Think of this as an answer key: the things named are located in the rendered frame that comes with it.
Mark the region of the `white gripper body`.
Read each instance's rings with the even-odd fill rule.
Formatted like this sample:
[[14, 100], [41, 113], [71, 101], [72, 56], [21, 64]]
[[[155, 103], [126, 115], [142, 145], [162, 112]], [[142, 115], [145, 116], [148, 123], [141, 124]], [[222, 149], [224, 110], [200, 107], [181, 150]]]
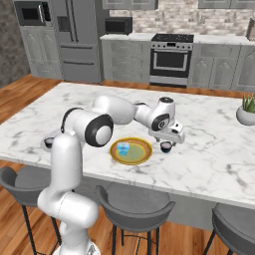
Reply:
[[153, 131], [150, 129], [148, 134], [154, 136], [156, 139], [165, 139], [175, 143], [183, 143], [185, 139], [184, 130], [179, 131], [170, 127], [159, 131]]

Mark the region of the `yellow green round plate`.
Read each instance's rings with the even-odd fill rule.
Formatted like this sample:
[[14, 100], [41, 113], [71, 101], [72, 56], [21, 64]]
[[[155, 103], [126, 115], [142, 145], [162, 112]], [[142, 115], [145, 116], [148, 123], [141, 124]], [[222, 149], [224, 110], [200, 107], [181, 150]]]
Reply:
[[[128, 142], [129, 151], [127, 155], [118, 154], [118, 143]], [[152, 155], [151, 144], [139, 137], [124, 137], [116, 140], [111, 148], [110, 155], [113, 160], [126, 165], [138, 165], [147, 161]]]

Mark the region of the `blue yogurt container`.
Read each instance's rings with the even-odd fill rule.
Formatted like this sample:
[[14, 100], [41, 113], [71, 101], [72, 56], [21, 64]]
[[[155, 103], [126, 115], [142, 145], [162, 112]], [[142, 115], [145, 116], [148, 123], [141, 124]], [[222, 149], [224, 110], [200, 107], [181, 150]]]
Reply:
[[128, 142], [119, 142], [118, 143], [118, 154], [119, 155], [127, 155], [129, 151], [129, 143]]

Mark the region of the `black steel oven with hob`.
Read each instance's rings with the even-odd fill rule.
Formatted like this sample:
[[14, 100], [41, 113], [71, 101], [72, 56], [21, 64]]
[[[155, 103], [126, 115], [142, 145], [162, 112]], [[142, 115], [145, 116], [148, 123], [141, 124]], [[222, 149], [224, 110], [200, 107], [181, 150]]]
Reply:
[[193, 35], [155, 34], [151, 39], [149, 83], [154, 86], [187, 86]]

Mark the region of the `grey bar stool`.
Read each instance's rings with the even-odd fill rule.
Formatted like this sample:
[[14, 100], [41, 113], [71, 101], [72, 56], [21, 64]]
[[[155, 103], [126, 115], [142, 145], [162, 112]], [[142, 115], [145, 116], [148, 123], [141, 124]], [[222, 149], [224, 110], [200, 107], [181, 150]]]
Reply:
[[226, 255], [255, 255], [255, 210], [217, 203], [212, 209], [212, 226], [203, 255], [215, 236], [228, 248]]
[[131, 237], [147, 234], [147, 255], [151, 255], [151, 244], [155, 244], [155, 255], [159, 255], [159, 228], [166, 221], [175, 202], [166, 192], [147, 188], [112, 183], [108, 188], [96, 186], [96, 194], [108, 220], [113, 224], [112, 255], [116, 255], [117, 229], [121, 230], [122, 245], [126, 231]]
[[36, 250], [27, 208], [37, 206], [39, 194], [50, 185], [50, 182], [50, 169], [30, 165], [23, 167], [18, 172], [10, 166], [0, 169], [0, 183], [22, 206], [34, 255], [44, 254]]

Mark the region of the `green plant in white pot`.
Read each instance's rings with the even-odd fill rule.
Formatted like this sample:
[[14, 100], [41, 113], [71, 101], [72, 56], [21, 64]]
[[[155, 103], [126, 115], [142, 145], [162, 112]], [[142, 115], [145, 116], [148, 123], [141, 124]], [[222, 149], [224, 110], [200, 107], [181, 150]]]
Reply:
[[237, 120], [245, 126], [255, 126], [255, 97], [243, 96], [242, 105], [236, 112]]

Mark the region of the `grey base cupboards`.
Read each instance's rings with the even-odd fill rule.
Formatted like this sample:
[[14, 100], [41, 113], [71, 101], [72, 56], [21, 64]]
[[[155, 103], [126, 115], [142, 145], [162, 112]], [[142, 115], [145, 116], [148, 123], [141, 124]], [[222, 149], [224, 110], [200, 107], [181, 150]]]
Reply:
[[187, 85], [255, 92], [255, 41], [244, 36], [195, 35]]
[[152, 33], [102, 36], [105, 79], [148, 84], [153, 36]]

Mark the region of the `black microwave oven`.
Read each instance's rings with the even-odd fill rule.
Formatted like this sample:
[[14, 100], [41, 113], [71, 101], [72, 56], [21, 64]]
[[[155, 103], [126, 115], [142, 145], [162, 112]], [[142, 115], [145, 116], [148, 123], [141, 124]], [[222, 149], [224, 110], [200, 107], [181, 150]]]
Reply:
[[129, 35], [132, 32], [132, 17], [110, 17], [105, 19], [107, 34]]

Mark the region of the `grey fridge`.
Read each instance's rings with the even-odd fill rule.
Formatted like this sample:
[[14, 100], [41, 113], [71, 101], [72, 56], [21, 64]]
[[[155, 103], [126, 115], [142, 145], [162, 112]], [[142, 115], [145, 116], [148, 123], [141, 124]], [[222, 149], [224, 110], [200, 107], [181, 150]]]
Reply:
[[52, 0], [63, 76], [66, 81], [101, 80], [96, 10], [93, 0]]

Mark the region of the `brown block on counter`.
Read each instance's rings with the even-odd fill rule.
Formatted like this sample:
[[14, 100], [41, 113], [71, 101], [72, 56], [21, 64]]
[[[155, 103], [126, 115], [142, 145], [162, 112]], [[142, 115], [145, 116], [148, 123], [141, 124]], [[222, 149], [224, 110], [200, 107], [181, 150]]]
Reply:
[[255, 18], [251, 18], [249, 20], [247, 32], [246, 32], [246, 38], [249, 41], [255, 41]]

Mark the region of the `tall grey cupboard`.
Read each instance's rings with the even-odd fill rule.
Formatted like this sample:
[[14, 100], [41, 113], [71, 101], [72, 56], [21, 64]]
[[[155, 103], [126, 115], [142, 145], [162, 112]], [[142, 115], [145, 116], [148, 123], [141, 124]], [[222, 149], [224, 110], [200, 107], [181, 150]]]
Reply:
[[54, 29], [22, 27], [21, 34], [31, 74], [38, 78], [61, 79], [62, 71]]

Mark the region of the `grey wall cupboards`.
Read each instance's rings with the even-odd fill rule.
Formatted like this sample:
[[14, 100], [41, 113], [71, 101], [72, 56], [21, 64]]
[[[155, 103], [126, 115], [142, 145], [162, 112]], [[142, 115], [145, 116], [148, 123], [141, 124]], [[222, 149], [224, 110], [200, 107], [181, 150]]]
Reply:
[[156, 10], [158, 0], [103, 0], [106, 10]]
[[198, 8], [255, 10], [255, 0], [198, 0]]

